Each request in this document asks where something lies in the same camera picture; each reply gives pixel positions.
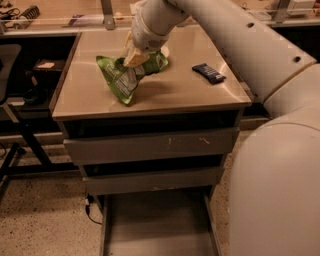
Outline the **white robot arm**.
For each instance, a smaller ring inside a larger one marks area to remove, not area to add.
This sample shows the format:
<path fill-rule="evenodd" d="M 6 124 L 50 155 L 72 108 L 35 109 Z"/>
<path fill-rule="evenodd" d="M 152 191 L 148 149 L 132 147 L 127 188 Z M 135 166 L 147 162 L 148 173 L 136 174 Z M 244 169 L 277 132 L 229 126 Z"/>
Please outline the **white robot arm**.
<path fill-rule="evenodd" d="M 234 160 L 230 256 L 320 256 L 320 65 L 232 0 L 146 0 L 134 46 L 160 49 L 187 17 L 272 117 Z"/>

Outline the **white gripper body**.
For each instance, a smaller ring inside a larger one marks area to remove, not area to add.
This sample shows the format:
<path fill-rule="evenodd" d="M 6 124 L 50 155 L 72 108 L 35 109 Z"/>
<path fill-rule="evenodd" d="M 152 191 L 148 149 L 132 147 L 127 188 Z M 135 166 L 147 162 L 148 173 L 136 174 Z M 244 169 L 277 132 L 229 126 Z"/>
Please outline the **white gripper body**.
<path fill-rule="evenodd" d="M 167 3 L 145 3 L 132 22 L 134 46 L 143 51 L 158 51 L 170 31 Z"/>

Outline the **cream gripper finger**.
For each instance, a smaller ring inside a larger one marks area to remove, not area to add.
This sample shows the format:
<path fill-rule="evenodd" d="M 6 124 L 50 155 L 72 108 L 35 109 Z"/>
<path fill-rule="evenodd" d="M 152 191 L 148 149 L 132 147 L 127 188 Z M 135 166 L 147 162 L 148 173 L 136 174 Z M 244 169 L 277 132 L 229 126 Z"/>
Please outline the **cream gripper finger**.
<path fill-rule="evenodd" d="M 125 39 L 123 55 L 128 56 L 133 49 L 134 49 L 134 44 L 132 40 L 132 32 L 129 31 Z"/>
<path fill-rule="evenodd" d="M 137 67 L 149 59 L 149 52 L 142 51 L 136 47 L 127 48 L 123 62 L 125 67 Z"/>

